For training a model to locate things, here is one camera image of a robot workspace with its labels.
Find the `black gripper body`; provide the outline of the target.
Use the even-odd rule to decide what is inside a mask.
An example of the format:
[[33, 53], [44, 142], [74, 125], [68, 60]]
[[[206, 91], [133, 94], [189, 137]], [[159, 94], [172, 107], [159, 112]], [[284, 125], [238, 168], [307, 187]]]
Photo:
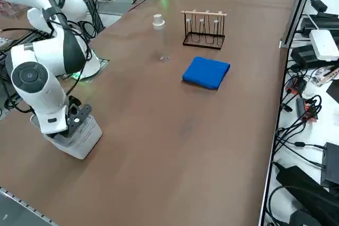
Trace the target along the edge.
[[69, 108], [66, 118], [67, 130], [63, 132], [63, 137], [69, 138], [75, 131], [85, 122], [85, 119], [89, 116], [92, 107], [89, 104], [78, 106], [72, 104]]

